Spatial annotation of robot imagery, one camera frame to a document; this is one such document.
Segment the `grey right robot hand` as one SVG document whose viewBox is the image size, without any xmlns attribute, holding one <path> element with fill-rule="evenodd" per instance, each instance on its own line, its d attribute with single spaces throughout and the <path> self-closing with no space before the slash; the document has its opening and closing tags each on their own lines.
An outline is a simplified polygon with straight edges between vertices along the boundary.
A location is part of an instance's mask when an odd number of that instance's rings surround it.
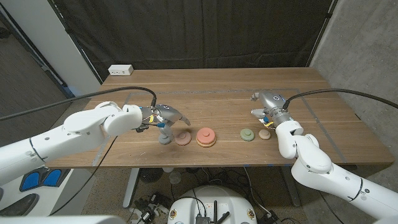
<svg viewBox="0 0 398 224">
<path fill-rule="evenodd" d="M 269 91 L 262 91 L 253 93 L 251 101 L 259 100 L 263 106 L 263 109 L 252 109 L 251 114 L 260 120 L 269 115 L 271 120 L 274 122 L 274 126 L 286 122 L 293 121 L 290 113 L 287 109 L 283 109 L 285 103 L 284 97 Z"/>
</svg>

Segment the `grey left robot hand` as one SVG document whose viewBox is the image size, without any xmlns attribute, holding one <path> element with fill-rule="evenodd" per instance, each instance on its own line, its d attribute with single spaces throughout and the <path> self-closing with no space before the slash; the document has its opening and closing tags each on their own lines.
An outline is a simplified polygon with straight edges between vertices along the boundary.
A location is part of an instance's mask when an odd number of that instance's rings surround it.
<svg viewBox="0 0 398 224">
<path fill-rule="evenodd" d="M 137 132 L 142 132 L 148 129 L 149 126 L 157 126 L 160 133 L 168 140 L 174 140 L 172 132 L 172 125 L 177 121 L 183 121 L 187 126 L 190 126 L 190 121 L 181 112 L 169 105 L 158 104 L 151 107 L 140 107 L 142 112 L 142 123 L 136 129 Z"/>
</svg>

